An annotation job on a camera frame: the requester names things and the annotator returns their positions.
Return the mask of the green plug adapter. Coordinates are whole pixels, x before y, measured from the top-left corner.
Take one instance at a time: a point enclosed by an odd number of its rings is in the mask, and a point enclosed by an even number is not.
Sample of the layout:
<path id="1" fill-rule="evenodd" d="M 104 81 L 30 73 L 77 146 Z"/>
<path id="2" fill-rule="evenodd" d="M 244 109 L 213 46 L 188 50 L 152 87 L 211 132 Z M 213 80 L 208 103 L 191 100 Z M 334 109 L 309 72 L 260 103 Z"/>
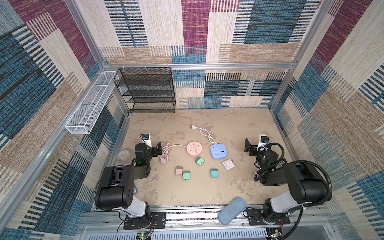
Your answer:
<path id="1" fill-rule="evenodd" d="M 183 180 L 184 180 L 184 181 L 187 181 L 187 180 L 190 180 L 190 179 L 191 179 L 191 173 L 190 173 L 190 171 L 183 171 L 182 176 L 183 176 Z"/>

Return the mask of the green plug adapter cube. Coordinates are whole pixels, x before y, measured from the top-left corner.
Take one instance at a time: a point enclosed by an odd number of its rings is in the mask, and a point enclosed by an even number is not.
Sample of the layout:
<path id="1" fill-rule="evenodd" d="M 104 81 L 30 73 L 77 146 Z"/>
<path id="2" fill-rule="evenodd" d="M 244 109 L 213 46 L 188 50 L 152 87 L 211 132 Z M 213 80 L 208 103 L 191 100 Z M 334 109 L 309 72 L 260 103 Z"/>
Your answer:
<path id="1" fill-rule="evenodd" d="M 195 163 L 199 166 L 202 166 L 205 163 L 205 160 L 201 157 L 198 157 L 195 161 Z"/>

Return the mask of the teal plug adapter cube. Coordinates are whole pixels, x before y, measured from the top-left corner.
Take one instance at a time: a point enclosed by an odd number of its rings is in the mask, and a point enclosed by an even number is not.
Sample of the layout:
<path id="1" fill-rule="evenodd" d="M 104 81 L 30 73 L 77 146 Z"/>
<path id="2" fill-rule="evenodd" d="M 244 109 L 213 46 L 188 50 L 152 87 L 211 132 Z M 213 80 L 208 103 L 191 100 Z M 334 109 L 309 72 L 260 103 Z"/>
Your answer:
<path id="1" fill-rule="evenodd" d="M 219 177 L 218 169 L 211 169 L 210 174 L 211 174 L 211 178 L 218 178 Z"/>

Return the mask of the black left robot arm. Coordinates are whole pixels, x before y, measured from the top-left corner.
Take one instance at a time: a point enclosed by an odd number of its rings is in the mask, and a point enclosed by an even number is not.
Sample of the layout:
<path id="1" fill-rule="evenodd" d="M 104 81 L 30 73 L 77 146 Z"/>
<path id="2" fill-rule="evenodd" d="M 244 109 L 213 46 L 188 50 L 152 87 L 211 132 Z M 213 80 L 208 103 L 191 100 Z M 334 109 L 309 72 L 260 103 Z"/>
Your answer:
<path id="1" fill-rule="evenodd" d="M 166 213 L 152 213 L 147 202 L 134 196 L 134 181 L 148 178 L 151 159 L 162 152 L 162 145 L 149 147 L 145 143 L 135 146 L 136 158 L 131 165 L 104 168 L 95 195 L 96 208 L 102 211 L 119 211 L 125 230 L 164 229 Z"/>

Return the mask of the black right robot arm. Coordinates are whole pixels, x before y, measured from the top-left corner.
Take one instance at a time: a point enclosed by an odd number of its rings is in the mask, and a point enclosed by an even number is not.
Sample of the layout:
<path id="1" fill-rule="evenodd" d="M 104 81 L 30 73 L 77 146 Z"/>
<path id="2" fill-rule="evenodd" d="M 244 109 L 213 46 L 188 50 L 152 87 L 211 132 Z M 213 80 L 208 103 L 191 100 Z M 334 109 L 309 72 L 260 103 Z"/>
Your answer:
<path id="1" fill-rule="evenodd" d="M 287 162 L 283 146 L 271 143 L 265 135 L 260 137 L 257 145 L 245 140 L 244 151 L 256 158 L 255 182 L 265 187 L 287 185 L 289 188 L 283 194 L 265 200 L 261 209 L 246 208 L 251 226 L 288 224 L 290 213 L 331 200 L 332 181 L 320 165 L 305 160 Z"/>

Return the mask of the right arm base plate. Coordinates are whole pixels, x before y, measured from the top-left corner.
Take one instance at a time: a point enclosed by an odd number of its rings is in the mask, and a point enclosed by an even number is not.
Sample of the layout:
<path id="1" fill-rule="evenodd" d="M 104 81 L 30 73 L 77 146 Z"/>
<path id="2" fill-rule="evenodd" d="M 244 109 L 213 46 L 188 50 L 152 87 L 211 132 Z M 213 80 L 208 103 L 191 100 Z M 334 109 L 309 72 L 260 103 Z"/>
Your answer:
<path id="1" fill-rule="evenodd" d="M 267 212 L 263 209 L 245 208 L 243 215 L 248 219 L 250 226 L 285 225 L 290 224 L 288 214 Z"/>

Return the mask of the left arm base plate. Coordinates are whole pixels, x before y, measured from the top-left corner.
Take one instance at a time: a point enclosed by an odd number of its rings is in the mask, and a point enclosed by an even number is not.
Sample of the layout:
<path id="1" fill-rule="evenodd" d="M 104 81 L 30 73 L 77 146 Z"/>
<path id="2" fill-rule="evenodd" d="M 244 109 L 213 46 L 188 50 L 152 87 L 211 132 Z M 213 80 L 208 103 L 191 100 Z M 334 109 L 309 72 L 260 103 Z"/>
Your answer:
<path id="1" fill-rule="evenodd" d="M 139 218 L 126 217 L 123 226 L 124 230 L 149 230 L 149 229 L 164 229 L 166 226 L 166 212 L 154 212 L 145 214 Z"/>

